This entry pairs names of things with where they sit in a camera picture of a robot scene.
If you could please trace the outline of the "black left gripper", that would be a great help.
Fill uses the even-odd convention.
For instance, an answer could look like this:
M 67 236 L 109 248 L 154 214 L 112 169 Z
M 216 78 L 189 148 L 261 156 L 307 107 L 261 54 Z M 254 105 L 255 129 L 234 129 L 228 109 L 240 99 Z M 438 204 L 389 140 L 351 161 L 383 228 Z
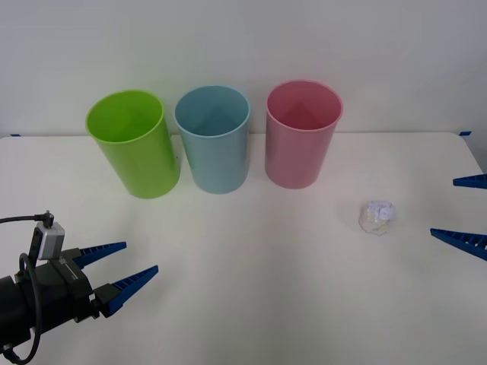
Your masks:
M 43 323 L 81 322 L 93 316 L 92 307 L 105 318 L 119 311 L 159 272 L 158 266 L 96 288 L 91 303 L 93 289 L 82 269 L 125 248 L 126 242 L 118 242 L 68 249 L 37 266 Z

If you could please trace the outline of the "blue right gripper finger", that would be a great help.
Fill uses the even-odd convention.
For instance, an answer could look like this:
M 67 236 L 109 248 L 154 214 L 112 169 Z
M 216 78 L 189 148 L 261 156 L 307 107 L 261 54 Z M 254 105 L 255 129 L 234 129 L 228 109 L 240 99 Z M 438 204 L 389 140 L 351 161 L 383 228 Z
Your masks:
M 487 174 L 456 178 L 453 179 L 453 185 L 460 187 L 487 187 Z
M 430 234 L 457 249 L 469 253 L 472 256 L 487 260 L 487 236 L 480 233 L 467 233 L 452 230 L 431 228 Z

